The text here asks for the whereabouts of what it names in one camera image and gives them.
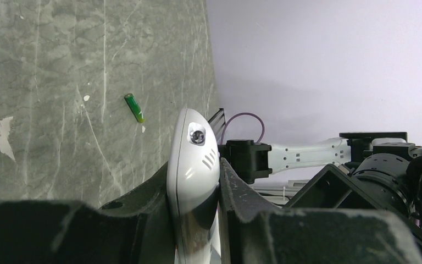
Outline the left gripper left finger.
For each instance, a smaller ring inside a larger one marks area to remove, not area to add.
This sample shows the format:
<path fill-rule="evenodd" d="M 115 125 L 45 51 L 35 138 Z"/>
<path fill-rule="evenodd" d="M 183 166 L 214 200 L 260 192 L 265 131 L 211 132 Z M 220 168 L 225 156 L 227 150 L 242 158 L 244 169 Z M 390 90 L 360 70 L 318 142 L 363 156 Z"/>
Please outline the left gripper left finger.
<path fill-rule="evenodd" d="M 75 200 L 0 201 L 0 263 L 173 263 L 167 167 L 96 209 Z"/>

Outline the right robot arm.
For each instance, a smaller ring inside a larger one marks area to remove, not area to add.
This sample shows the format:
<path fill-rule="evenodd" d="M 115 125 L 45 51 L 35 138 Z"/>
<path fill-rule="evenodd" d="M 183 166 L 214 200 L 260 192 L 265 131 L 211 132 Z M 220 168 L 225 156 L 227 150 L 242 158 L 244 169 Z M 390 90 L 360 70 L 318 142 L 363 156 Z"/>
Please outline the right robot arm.
<path fill-rule="evenodd" d="M 422 146 L 405 132 L 341 133 L 308 146 L 219 145 L 223 263 L 422 263 Z M 320 171 L 282 206 L 252 188 Z"/>

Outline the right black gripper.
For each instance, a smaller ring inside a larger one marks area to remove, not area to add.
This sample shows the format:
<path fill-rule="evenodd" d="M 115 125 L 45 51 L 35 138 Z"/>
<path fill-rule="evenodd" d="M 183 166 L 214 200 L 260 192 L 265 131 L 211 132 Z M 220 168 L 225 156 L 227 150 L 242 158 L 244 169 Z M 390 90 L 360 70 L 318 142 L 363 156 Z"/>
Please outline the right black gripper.
<path fill-rule="evenodd" d="M 346 172 L 328 164 L 285 207 L 390 211 L 406 222 L 422 254 L 422 156 L 377 153 Z"/>

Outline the white remote control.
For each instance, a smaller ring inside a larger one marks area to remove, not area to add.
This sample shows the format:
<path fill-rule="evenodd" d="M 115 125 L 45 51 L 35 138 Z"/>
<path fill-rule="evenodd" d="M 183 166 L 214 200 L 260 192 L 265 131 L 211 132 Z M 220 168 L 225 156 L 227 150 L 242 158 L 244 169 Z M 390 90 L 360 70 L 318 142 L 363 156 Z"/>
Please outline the white remote control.
<path fill-rule="evenodd" d="M 196 110 L 181 110 L 166 176 L 179 263 L 210 263 L 218 206 L 220 161 L 216 136 Z"/>

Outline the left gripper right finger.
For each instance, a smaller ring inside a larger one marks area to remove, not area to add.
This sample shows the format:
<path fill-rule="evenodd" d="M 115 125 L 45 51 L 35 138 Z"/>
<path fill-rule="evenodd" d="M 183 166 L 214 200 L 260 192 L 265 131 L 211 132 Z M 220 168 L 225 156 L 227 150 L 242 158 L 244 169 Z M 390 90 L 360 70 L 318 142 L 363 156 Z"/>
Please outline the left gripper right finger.
<path fill-rule="evenodd" d="M 379 210 L 279 208 L 220 160 L 223 263 L 422 263 L 405 223 Z"/>

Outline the small green battery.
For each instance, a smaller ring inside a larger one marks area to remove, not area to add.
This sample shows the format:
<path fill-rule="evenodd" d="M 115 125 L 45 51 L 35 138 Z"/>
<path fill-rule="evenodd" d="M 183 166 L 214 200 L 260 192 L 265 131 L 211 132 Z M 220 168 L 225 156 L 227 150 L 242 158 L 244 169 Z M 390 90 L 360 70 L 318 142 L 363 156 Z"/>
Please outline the small green battery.
<path fill-rule="evenodd" d="M 126 101 L 130 111 L 135 116 L 136 120 L 139 123 L 144 123 L 145 118 L 144 118 L 143 111 L 140 105 L 138 104 L 138 102 L 136 101 L 134 95 L 132 93 L 128 93 L 124 96 L 124 100 Z"/>

